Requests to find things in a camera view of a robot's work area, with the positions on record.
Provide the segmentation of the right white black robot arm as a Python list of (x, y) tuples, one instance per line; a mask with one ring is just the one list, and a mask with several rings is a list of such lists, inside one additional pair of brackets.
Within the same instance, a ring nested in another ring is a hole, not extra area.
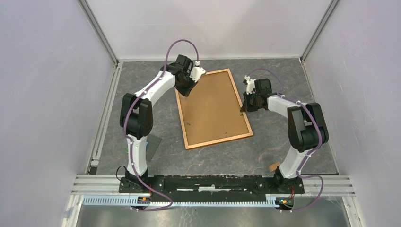
[(275, 112), (287, 119), (290, 149), (284, 161), (276, 168), (273, 187), (279, 193), (287, 192), (298, 179), (307, 160), (329, 139), (321, 106), (303, 103), (283, 94), (272, 92), (269, 79), (244, 77), (246, 91), (241, 112), (260, 109)]

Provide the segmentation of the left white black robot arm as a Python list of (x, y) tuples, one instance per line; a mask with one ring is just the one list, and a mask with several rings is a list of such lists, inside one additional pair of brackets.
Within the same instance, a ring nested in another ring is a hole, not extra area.
[(154, 104), (172, 88), (188, 97), (205, 73), (199, 60), (192, 61), (184, 55), (178, 55), (174, 62), (163, 66), (143, 89), (123, 96), (120, 126), (126, 135), (129, 153), (125, 178), (136, 192), (141, 193), (148, 188), (146, 144), (153, 128)]

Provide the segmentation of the wooden picture frame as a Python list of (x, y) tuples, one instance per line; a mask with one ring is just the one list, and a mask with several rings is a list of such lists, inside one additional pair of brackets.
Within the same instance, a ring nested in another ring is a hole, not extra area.
[(253, 136), (230, 69), (206, 73), (188, 97), (176, 92), (187, 150)]

